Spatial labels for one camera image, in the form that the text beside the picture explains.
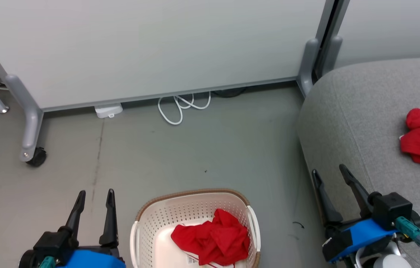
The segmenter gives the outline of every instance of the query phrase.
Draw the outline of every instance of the basket handle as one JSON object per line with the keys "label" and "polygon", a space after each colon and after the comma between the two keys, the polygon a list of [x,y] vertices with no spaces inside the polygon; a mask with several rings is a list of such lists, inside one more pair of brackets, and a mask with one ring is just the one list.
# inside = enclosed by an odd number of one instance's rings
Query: basket handle
{"label": "basket handle", "polygon": [[130,230],[130,259],[132,261],[132,266],[134,268],[137,268],[137,260],[138,260],[137,250],[136,250],[136,248],[138,247],[138,245],[136,244],[137,223],[138,221],[135,221],[134,224],[132,225],[132,229]]}
{"label": "basket handle", "polygon": [[251,232],[256,236],[256,251],[259,252],[261,250],[261,234],[260,234],[260,226],[258,224],[258,219],[256,219],[256,214],[251,206],[247,206],[249,210],[249,215],[251,216]]}

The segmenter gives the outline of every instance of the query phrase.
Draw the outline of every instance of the white panel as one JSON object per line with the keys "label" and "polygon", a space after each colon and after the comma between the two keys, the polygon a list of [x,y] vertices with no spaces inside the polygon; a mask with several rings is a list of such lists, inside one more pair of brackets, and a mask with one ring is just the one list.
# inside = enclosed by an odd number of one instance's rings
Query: white panel
{"label": "white panel", "polygon": [[350,0],[338,35],[336,68],[420,57],[420,0]]}
{"label": "white panel", "polygon": [[41,108],[293,77],[325,0],[0,0]]}

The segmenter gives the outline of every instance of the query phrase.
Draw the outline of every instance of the teal connector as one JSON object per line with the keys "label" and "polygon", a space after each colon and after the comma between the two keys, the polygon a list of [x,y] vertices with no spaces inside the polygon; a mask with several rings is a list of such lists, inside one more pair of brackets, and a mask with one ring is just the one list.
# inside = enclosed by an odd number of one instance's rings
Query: teal connector
{"label": "teal connector", "polygon": [[405,217],[398,217],[395,220],[395,228],[399,230],[401,233],[409,236],[412,240],[415,240],[417,236],[420,234],[420,228],[415,226],[412,222],[410,222]]}
{"label": "teal connector", "polygon": [[55,268],[56,267],[56,261],[55,258],[51,256],[47,256],[43,262],[39,265],[39,268]]}

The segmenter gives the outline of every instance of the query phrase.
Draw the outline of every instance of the gray ottoman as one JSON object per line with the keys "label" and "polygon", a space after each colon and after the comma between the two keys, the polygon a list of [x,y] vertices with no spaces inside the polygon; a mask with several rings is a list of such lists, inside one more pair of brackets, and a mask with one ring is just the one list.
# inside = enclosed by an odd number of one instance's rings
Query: gray ottoman
{"label": "gray ottoman", "polygon": [[[298,121],[309,170],[317,169],[345,220],[359,208],[344,183],[344,163],[370,193],[398,192],[420,214],[420,164],[400,152],[405,117],[420,108],[420,59],[377,61],[331,71],[312,88]],[[420,267],[420,248],[402,244],[407,260]]]}

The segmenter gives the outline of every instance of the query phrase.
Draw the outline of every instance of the white plastic basket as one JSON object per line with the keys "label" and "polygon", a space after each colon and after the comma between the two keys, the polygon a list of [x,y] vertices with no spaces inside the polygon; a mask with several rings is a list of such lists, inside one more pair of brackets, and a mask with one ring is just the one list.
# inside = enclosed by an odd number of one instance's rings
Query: white plastic basket
{"label": "white plastic basket", "polygon": [[235,268],[256,268],[260,260],[260,229],[248,200],[229,189],[208,189],[166,195],[147,202],[139,211],[130,233],[130,256],[134,268],[196,268],[172,240],[178,224],[197,225],[211,221],[217,208],[235,216],[248,228],[248,258]]}

